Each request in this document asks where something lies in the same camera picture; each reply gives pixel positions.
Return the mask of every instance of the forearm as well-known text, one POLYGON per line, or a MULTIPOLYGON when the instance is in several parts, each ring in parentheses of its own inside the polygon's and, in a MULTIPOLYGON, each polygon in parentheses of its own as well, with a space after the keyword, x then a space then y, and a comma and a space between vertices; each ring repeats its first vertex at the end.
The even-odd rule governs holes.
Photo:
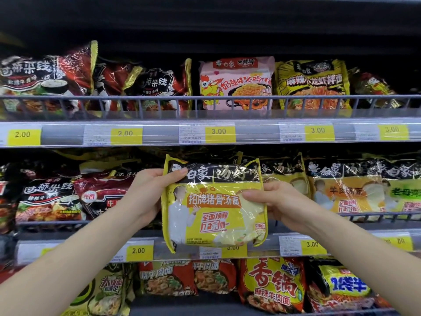
POLYGON ((402 315, 419 315, 421 261, 418 258, 332 212, 317 215, 310 223, 311 237, 402 315))
POLYGON ((2 313, 60 315, 138 230, 140 220, 118 205, 93 220, 0 286, 2 313), (52 299, 58 293, 60 299, 52 299))

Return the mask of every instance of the pink noodle package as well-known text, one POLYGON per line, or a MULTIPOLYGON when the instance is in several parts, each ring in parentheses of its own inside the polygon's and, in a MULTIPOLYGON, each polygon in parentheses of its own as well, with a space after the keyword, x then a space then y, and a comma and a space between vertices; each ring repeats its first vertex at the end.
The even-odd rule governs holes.
MULTIPOLYGON (((223 58, 214 62, 201 62, 200 93, 212 96, 203 100, 203 108, 213 110, 250 109, 249 99, 219 100, 219 96, 272 95, 272 74, 275 69, 273 56, 254 58, 223 58)), ((253 110, 270 109, 272 100, 251 100, 253 110)))

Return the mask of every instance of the yellow price tag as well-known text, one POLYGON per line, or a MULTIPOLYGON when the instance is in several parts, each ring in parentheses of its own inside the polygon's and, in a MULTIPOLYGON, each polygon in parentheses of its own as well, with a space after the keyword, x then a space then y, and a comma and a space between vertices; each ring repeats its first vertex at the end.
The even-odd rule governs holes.
POLYGON ((379 124, 381 141, 408 141, 409 131, 406 124, 379 124))
POLYGON ((308 142, 325 142, 335 140, 335 130, 333 125, 306 125, 304 127, 304 132, 306 134, 306 141, 308 142))
POLYGON ((127 262, 154 260, 153 245, 131 245, 127 247, 127 262))
POLYGON ((235 126, 205 126, 206 143, 235 143, 235 126))
POLYGON ((9 130, 7 136, 8 146, 40 146, 40 129, 16 129, 9 130))
POLYGON ((243 246, 222 247, 222 258, 246 258, 247 244, 243 246))
POLYGON ((327 255, 328 251, 313 239, 301 241, 303 256, 327 255))
POLYGON ((49 251, 52 251, 54 249, 54 247, 50 247, 50 248, 43 248, 43 250, 41 251, 41 255, 40 256, 42 256, 42 255, 45 255, 45 254, 47 254, 49 251))
POLYGON ((413 251, 412 238, 410 236, 394 236, 394 237, 381 237, 386 243, 396 246, 404 251, 413 251))
POLYGON ((111 129, 111 145, 142 145, 142 127, 120 127, 111 129))

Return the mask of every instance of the cartoon chicken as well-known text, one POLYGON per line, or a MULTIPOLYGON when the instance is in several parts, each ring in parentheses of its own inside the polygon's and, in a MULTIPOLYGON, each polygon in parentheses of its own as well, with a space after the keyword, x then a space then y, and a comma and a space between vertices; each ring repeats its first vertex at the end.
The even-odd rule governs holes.
MULTIPOLYGON (((223 96, 224 93, 219 83, 221 83, 223 79, 216 79, 211 80, 207 75, 200 76, 200 93, 205 96, 223 96)), ((213 100, 203 100, 204 104, 213 105, 213 100)))

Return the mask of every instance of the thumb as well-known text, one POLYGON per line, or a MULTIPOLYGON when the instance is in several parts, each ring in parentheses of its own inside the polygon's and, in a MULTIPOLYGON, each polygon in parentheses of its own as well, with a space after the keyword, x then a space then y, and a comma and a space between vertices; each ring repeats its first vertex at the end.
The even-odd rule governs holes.
POLYGON ((181 180, 183 177, 187 175, 187 172, 188 172, 187 167, 184 167, 181 170, 176 170, 166 175, 158 176, 155 178, 155 181, 159 187, 165 188, 168 185, 181 180))
POLYGON ((243 197, 250 202, 258 203, 278 203, 277 191, 264 191, 264 190, 245 190, 243 197))

